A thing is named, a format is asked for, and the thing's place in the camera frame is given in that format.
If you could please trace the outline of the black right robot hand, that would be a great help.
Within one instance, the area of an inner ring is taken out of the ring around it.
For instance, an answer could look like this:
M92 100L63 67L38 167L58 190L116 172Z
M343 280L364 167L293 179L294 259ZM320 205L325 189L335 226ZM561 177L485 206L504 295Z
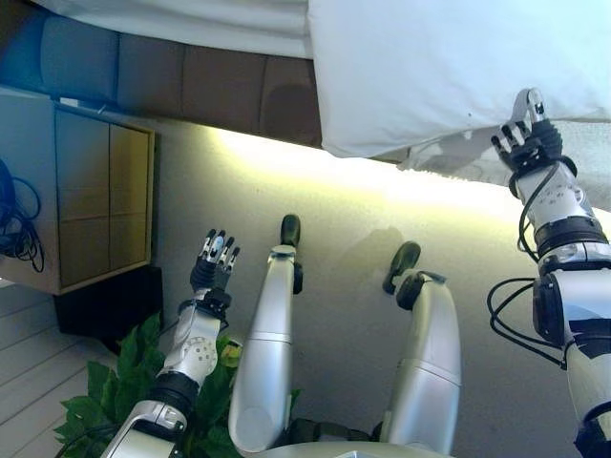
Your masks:
M512 172L512 179L520 179L557 162L566 165L575 177L577 166L570 157L562 154L561 134L546 114L539 89L528 89L525 102L531 127L519 120L502 125L502 135L491 137L498 156Z

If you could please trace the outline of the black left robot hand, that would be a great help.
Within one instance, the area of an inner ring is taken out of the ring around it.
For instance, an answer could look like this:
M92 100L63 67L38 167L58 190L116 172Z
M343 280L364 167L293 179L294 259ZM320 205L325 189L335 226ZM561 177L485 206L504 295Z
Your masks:
M213 314L222 315L231 303L225 288L241 251L234 243L224 230L209 230L190 273L195 301Z

